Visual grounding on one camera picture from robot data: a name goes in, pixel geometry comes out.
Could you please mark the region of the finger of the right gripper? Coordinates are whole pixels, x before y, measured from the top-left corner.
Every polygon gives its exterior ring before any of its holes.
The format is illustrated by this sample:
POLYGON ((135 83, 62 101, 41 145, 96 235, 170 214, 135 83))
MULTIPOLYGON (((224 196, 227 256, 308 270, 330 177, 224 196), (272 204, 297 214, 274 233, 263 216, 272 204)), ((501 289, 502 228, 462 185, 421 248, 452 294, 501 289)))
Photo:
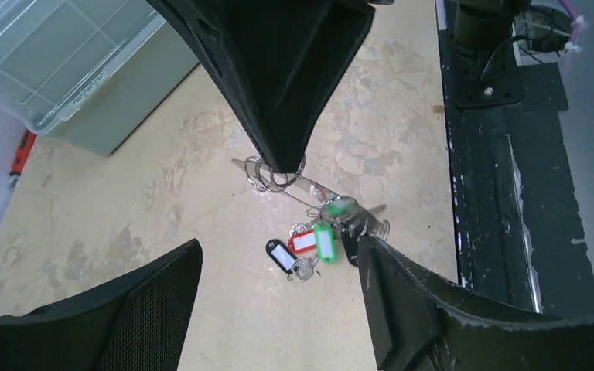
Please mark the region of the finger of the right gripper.
POLYGON ((364 1, 168 0, 152 7, 196 54, 278 173, 299 168, 375 13, 364 1))

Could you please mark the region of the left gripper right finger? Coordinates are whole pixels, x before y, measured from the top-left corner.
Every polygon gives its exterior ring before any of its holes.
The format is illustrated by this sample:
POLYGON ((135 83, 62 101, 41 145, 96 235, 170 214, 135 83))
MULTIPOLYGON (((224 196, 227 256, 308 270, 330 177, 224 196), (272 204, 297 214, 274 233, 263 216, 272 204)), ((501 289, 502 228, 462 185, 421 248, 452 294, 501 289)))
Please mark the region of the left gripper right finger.
POLYGON ((494 301, 365 236, 360 284, 380 370, 594 370, 594 314, 494 301))

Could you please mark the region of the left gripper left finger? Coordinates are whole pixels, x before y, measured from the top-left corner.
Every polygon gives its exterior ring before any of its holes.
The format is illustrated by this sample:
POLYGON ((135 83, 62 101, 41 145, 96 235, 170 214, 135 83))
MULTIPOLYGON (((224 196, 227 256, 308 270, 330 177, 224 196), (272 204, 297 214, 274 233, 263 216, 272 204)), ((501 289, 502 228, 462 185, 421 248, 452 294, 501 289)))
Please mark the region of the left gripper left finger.
POLYGON ((202 263, 190 240, 85 292, 0 316, 0 370, 176 370, 202 263))

